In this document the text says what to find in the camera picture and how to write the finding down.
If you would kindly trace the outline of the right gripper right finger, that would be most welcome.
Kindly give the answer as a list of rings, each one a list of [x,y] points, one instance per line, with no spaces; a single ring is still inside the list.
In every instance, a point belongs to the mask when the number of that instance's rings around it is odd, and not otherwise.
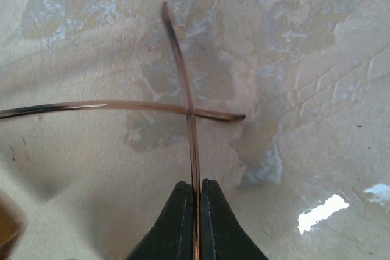
[[[201,259],[267,260],[242,229],[216,180],[202,181],[200,247]]]

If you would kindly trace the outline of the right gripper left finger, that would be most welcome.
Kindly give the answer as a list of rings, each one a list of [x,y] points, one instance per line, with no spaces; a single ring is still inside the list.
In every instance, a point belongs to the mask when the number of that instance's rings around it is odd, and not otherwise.
[[[178,182],[149,232],[130,252],[128,260],[193,258],[193,193]]]

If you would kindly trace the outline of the brown frame sunglasses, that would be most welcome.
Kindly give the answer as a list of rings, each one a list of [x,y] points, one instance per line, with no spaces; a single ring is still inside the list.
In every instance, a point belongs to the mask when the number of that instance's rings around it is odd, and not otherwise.
[[[200,259],[200,164],[199,149],[197,139],[196,118],[205,118],[220,122],[239,122],[245,119],[243,114],[231,114],[218,111],[208,111],[195,108],[193,105],[190,82],[182,56],[182,51],[171,23],[167,2],[163,2],[160,10],[161,21],[165,27],[167,36],[170,40],[172,53],[176,63],[177,72],[180,78],[184,104],[171,105],[156,102],[139,102],[125,100],[97,100],[83,102],[69,102],[57,104],[44,104],[29,107],[14,108],[1,111],[1,119],[12,119],[23,116],[32,116],[35,114],[55,113],[61,111],[81,111],[81,110],[141,110],[141,111],[160,111],[164,113],[182,114],[186,117],[188,142],[190,148],[190,166],[191,166],[191,187],[193,193],[193,258]]]

